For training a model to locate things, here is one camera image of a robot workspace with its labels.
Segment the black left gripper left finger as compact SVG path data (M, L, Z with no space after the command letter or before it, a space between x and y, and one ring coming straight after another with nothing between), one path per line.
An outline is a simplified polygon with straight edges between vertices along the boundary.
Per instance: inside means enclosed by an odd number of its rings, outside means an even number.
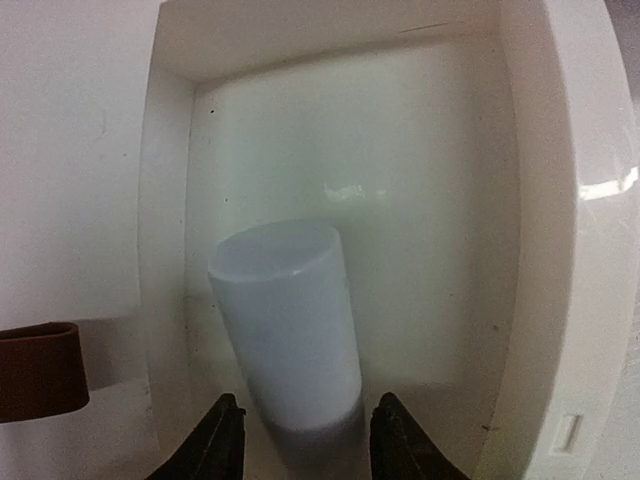
M148 479L243 479L245 415L246 410L237 405L233 394L222 394Z

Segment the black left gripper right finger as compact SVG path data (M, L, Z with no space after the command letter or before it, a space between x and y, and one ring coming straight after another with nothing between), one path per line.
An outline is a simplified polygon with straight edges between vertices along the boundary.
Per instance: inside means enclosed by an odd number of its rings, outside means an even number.
M386 392L373 410L369 458L372 479L468 479L437 448L392 392Z

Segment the grey lipstick tube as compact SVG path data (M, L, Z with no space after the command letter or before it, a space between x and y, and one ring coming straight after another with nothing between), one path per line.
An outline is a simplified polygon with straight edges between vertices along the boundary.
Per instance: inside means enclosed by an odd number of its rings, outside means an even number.
M354 479L362 375L341 238L289 220L222 241L208 276L249 394L291 479Z

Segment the white three-drawer storage cabinet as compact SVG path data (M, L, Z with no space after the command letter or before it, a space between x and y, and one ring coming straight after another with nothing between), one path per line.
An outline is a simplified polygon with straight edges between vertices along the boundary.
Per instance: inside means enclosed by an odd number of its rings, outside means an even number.
M606 1L5 1L1 325L71 321L90 400L1 428L5 479L142 479L217 397L248 479L366 479L395 393L474 479L635 479L615 403L639 142ZM361 372L337 419L249 396L226 238L340 233Z

